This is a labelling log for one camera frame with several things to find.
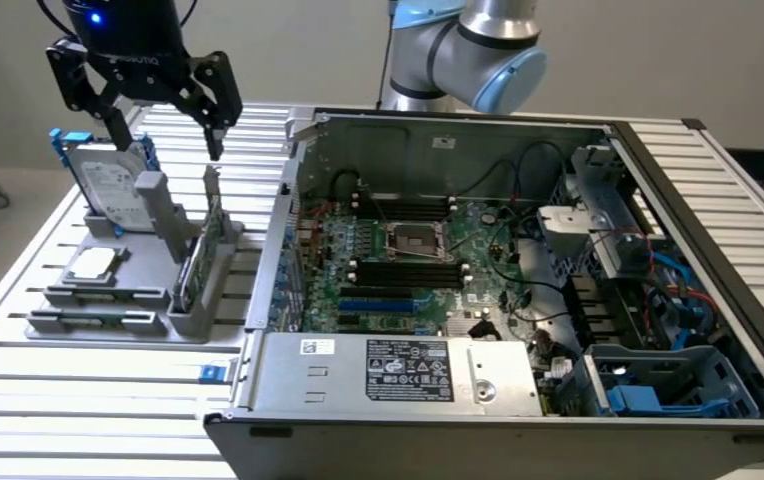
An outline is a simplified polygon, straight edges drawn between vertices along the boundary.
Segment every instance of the cable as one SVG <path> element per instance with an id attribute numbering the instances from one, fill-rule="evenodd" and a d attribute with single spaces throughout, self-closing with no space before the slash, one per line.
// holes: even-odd
<path id="1" fill-rule="evenodd" d="M 357 173 L 357 170 L 355 170 L 353 168 L 339 168 L 335 172 L 333 175 L 331 175 L 331 180 L 328 180 L 328 201 L 333 202 L 336 200 L 336 194 L 335 194 L 335 190 L 337 188 L 337 180 L 340 179 L 340 177 L 343 175 L 352 175 L 355 177 L 355 180 L 360 179 L 360 174 Z"/>
<path id="2" fill-rule="evenodd" d="M 540 285 L 540 286 L 543 286 L 543 287 L 550 288 L 551 290 L 554 290 L 555 292 L 558 292 L 558 293 L 560 293 L 560 294 L 563 293 L 562 289 L 560 289 L 558 286 L 551 285 L 551 284 L 547 283 L 547 282 L 538 282 L 538 281 L 535 281 L 535 280 L 520 280 L 520 279 L 518 279 L 518 278 L 515 278 L 515 277 L 510 277 L 508 275 L 503 274 L 503 272 L 500 272 L 500 270 L 498 270 L 498 264 L 496 264 L 491 259 L 488 260 L 488 263 L 491 264 L 491 268 L 494 269 L 494 273 L 496 273 L 498 276 L 499 276 L 503 280 L 506 280 L 506 281 L 508 281 L 508 282 L 518 283 L 519 285 Z"/>
<path id="3" fill-rule="evenodd" d="M 183 15 L 183 20 L 180 20 L 180 26 L 185 25 L 185 22 L 189 20 L 189 17 L 192 16 L 192 12 L 195 11 L 196 6 L 197 6 L 197 0 L 192 0 L 189 9 L 185 11 L 185 15 Z"/>
<path id="4" fill-rule="evenodd" d="M 494 234 L 491 235 L 491 238 L 488 239 L 488 245 L 494 244 L 495 239 L 498 238 L 498 233 L 500 233 L 500 230 L 503 230 L 504 228 L 507 228 L 510 226 L 510 223 L 512 222 L 512 220 L 515 220 L 518 217 L 511 218 L 510 220 L 507 220 L 503 225 L 500 225 L 495 231 Z M 506 275 L 503 272 L 500 272 L 500 270 L 498 270 L 498 264 L 495 263 L 495 261 L 492 260 L 491 256 L 488 256 L 488 264 L 491 265 L 491 269 L 494 270 L 494 273 L 498 274 L 498 276 L 506 280 L 507 282 L 512 282 L 512 283 L 518 283 L 519 285 L 540 285 L 543 287 L 550 288 L 551 290 L 554 290 L 555 292 L 558 292 L 560 295 L 563 293 L 562 289 L 555 286 L 551 285 L 547 282 L 538 282 L 535 280 L 520 280 L 515 277 L 510 277 L 508 275 Z"/>
<path id="5" fill-rule="evenodd" d="M 515 317 L 515 320 L 520 320 L 522 322 L 527 322 L 527 323 L 539 323 L 539 322 L 544 322 L 546 320 L 552 320 L 556 317 L 562 317 L 563 315 L 571 315 L 568 312 L 559 312 L 555 313 L 554 315 L 548 315 L 544 318 L 524 318 L 520 315 L 518 315 L 516 313 L 512 314 L 512 316 Z"/>
<path id="6" fill-rule="evenodd" d="M 44 17 L 47 17 L 47 20 L 52 22 L 56 28 L 61 30 L 61 32 L 68 37 L 76 37 L 76 34 L 71 32 L 71 29 L 64 26 L 64 24 L 59 21 L 56 16 L 49 11 L 49 8 L 47 7 L 47 2 L 44 0 L 34 0 L 34 1 L 37 2 L 37 8 L 40 8 L 40 11 L 44 13 Z"/>
<path id="7" fill-rule="evenodd" d="M 384 60 L 381 63 L 381 76 L 379 77 L 379 95 L 376 97 L 376 110 L 381 109 L 381 92 L 384 90 L 384 77 L 387 75 L 387 60 L 391 55 L 391 38 L 393 37 L 393 13 L 388 12 L 387 42 L 384 44 Z"/>
<path id="8" fill-rule="evenodd" d="M 524 157 L 527 156 L 530 151 L 532 149 L 535 149 L 536 147 L 550 147 L 554 150 L 554 152 L 556 152 L 556 159 L 559 161 L 559 170 L 562 172 L 562 183 L 563 183 L 563 188 L 564 188 L 566 176 L 567 176 L 567 174 L 566 174 L 566 154 L 563 153 L 559 146 L 548 140 L 536 140 L 530 145 L 527 145 L 527 147 L 524 147 L 523 152 L 520 152 L 520 155 L 518 157 L 518 164 L 515 165 L 515 181 L 518 182 L 518 185 L 519 185 L 518 188 L 520 189 L 520 166 L 524 163 Z"/>
<path id="9" fill-rule="evenodd" d="M 512 162 L 510 162 L 506 159 L 499 159 L 498 161 L 495 161 L 491 164 L 491 166 L 488 167 L 488 170 L 486 170 L 486 173 L 483 173 L 482 177 L 479 177 L 476 179 L 476 181 L 471 185 L 468 185 L 468 187 L 465 189 L 463 189 L 460 192 L 457 192 L 455 196 L 460 197 L 464 194 L 467 194 L 471 190 L 474 190 L 479 186 L 479 184 L 486 181 L 486 179 L 488 178 L 488 175 L 491 175 L 491 172 L 494 172 L 495 168 L 498 168 L 498 166 L 500 166 L 503 164 L 510 166 L 510 168 L 512 169 L 512 173 L 516 172 L 515 165 L 512 164 Z"/>

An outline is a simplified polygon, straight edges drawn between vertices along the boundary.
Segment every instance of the aluminum extrusion table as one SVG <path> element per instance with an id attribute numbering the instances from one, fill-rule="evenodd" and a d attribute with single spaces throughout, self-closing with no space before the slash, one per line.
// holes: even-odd
<path id="1" fill-rule="evenodd" d="M 40 305 L 40 290 L 85 234 L 84 201 L 76 190 L 64 197 L 0 282 L 0 479 L 233 478 L 199 420 L 207 408 L 227 407 L 229 386 L 201 385 L 197 375 L 200 365 L 237 352 L 287 160 L 288 110 L 248 105 L 224 140 L 221 201 L 245 232 L 208 343 L 75 345 L 24 337 L 25 313 Z M 704 131 L 688 130 L 678 120 L 622 120 L 764 305 L 762 190 Z M 203 218 L 200 176 L 208 160 L 197 125 L 171 107 L 136 110 L 129 121 L 153 139 L 175 201 L 191 218 Z M 760 479 L 764 465 L 727 478 Z"/>

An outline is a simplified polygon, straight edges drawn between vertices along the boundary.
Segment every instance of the warning label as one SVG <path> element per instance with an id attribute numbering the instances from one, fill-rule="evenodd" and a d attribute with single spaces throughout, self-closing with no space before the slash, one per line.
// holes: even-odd
<path id="1" fill-rule="evenodd" d="M 367 340 L 369 400 L 452 402 L 447 342 Z"/>

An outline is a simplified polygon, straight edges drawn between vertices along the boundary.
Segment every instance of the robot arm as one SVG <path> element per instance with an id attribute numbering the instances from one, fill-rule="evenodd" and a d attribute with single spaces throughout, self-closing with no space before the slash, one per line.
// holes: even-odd
<path id="1" fill-rule="evenodd" d="M 63 4 L 76 34 L 53 43 L 47 58 L 68 109 L 84 110 L 101 120 L 115 147 L 125 150 L 132 137 L 115 107 L 119 96 L 171 103 L 204 128 L 207 151 L 217 160 L 227 128 L 236 124 L 243 108 L 224 52 L 189 57 L 172 0 L 63 0 Z M 105 80 L 99 94 L 85 64 Z"/>
<path id="2" fill-rule="evenodd" d="M 391 110 L 510 114 L 546 69 L 535 0 L 400 0 L 392 28 Z"/>

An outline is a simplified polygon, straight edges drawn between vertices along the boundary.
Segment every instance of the chip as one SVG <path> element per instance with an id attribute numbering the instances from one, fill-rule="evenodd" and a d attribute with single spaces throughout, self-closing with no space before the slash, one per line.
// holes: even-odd
<path id="1" fill-rule="evenodd" d="M 396 253 L 435 256 L 437 236 L 431 225 L 396 225 L 393 227 L 393 248 Z"/>

